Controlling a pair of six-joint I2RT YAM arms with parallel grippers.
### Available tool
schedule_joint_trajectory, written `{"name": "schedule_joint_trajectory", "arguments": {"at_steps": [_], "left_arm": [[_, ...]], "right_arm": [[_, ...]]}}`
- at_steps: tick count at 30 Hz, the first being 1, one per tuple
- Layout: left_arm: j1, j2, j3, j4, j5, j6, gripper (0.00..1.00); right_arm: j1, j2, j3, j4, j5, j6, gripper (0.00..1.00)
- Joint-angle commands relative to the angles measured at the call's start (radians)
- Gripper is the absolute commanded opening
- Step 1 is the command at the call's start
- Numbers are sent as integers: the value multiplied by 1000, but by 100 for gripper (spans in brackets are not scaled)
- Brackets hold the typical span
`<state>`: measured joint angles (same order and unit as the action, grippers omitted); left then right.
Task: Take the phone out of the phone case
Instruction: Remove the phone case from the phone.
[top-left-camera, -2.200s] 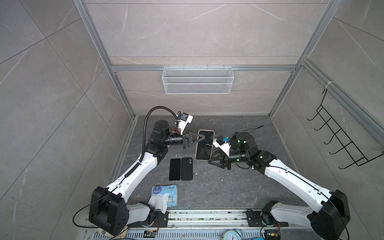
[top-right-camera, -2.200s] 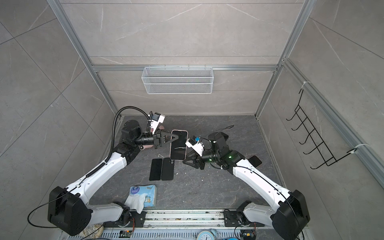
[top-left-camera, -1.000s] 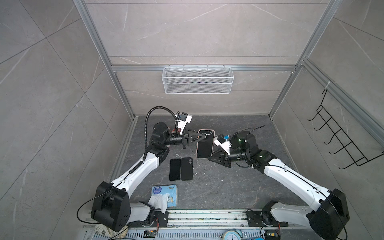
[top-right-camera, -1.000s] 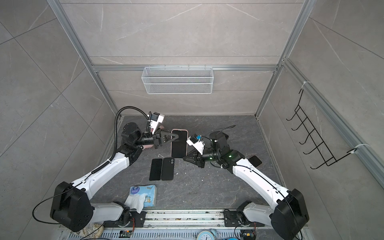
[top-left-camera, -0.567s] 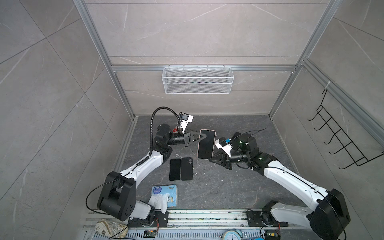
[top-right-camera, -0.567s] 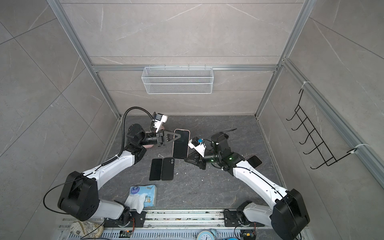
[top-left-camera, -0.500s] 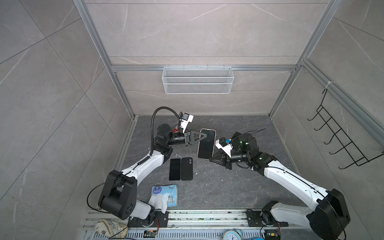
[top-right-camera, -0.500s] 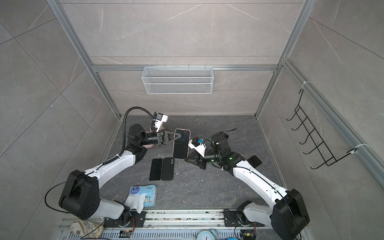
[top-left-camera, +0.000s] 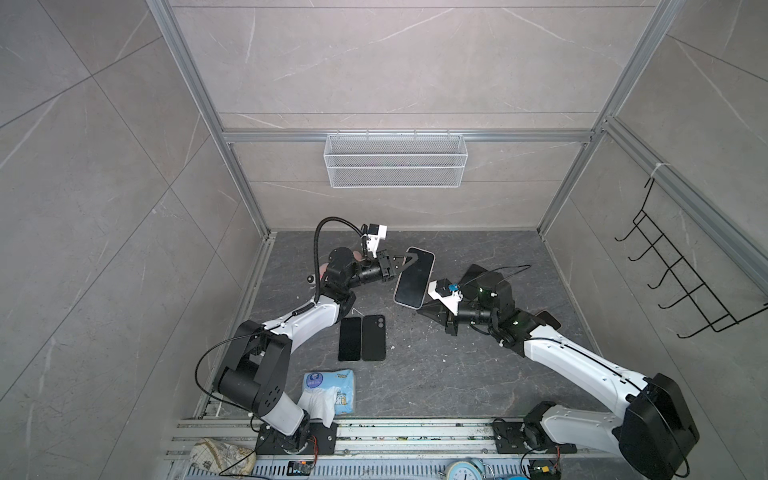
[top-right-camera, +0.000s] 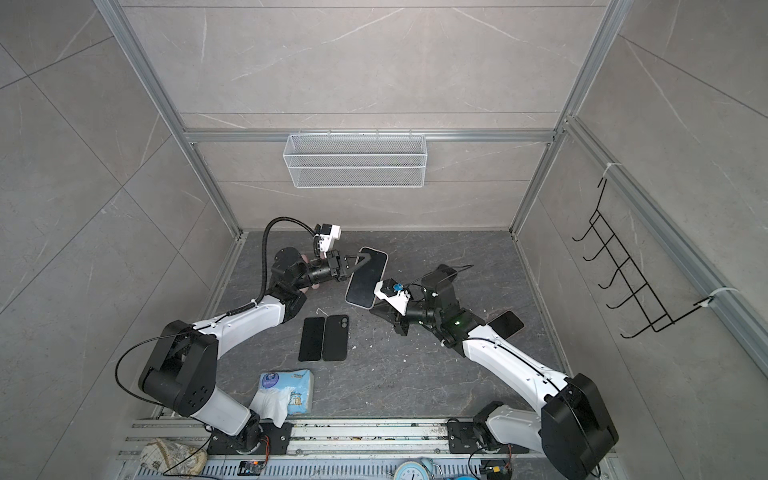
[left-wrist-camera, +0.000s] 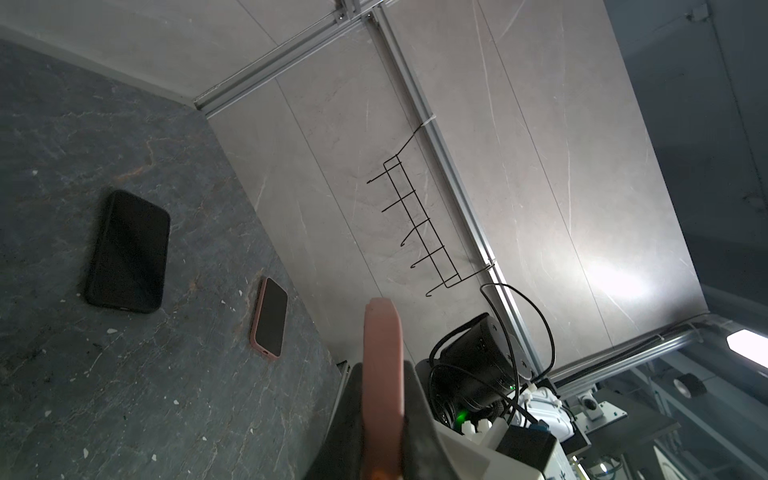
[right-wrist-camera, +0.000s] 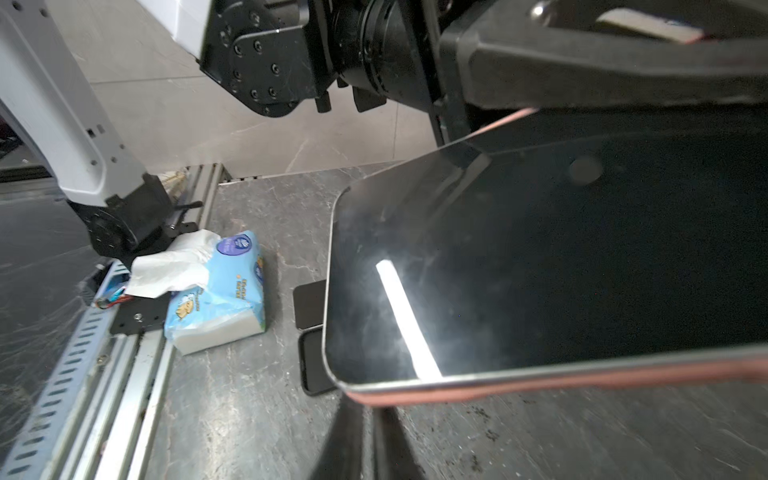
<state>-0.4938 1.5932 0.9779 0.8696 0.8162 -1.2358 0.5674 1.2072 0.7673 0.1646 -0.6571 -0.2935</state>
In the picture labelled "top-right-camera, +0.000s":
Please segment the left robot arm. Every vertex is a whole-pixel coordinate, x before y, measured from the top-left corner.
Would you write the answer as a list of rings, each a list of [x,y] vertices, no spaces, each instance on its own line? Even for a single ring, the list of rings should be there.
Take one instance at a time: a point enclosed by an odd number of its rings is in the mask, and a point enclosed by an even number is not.
[[[218,360],[255,335],[294,318],[314,284],[349,278],[371,255],[336,250],[307,262],[293,247],[275,255],[264,296],[219,319],[166,325],[139,378],[140,390],[164,407],[229,437],[251,432],[257,414],[216,386]]]

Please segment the black phone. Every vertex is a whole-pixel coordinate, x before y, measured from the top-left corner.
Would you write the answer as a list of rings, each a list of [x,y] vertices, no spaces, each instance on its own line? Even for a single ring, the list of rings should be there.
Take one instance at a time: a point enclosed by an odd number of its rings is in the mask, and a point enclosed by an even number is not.
[[[325,324],[325,317],[308,317],[304,319],[298,353],[299,362],[312,362],[322,359]]]

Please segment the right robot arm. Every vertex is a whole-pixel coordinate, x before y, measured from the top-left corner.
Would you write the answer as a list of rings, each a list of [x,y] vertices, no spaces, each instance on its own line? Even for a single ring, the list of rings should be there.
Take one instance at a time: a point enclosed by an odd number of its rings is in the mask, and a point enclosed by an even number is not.
[[[520,395],[528,409],[488,404],[474,418],[479,447],[514,445],[543,453],[567,479],[599,477],[603,458],[619,435],[597,385],[586,375],[568,376],[535,360],[508,339],[522,323],[506,311],[485,321],[460,305],[453,282],[458,271],[441,264],[420,282],[378,281],[371,313],[405,336],[420,325],[439,343],[481,365]]]

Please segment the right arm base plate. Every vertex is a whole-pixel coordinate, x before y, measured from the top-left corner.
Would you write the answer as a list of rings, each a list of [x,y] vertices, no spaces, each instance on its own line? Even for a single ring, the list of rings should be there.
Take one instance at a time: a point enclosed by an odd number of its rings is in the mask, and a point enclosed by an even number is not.
[[[460,421],[450,418],[445,423],[449,443],[449,451],[454,454],[470,454],[477,450],[488,453],[529,453],[530,450],[520,445],[501,443],[491,434],[490,429],[482,423]]]

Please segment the phone near right arm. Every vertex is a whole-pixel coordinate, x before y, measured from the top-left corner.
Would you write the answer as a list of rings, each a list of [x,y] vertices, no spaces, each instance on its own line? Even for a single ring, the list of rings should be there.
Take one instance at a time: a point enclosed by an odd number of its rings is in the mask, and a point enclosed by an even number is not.
[[[522,320],[512,311],[505,311],[490,321],[488,325],[503,339],[508,339],[524,328]]]

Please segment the black phone case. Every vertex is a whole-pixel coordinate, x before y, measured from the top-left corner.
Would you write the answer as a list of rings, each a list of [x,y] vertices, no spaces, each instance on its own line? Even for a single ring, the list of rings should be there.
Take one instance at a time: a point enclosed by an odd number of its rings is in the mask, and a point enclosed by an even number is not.
[[[331,315],[326,319],[322,347],[323,361],[344,361],[348,354],[349,317]]]

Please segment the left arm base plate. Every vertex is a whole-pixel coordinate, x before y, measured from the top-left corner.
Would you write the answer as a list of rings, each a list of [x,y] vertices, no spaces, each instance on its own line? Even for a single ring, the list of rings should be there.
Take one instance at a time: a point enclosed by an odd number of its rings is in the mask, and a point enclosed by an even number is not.
[[[214,429],[207,453],[212,455],[285,455],[291,438],[293,425],[284,423],[278,428],[271,421],[248,423],[235,436]]]

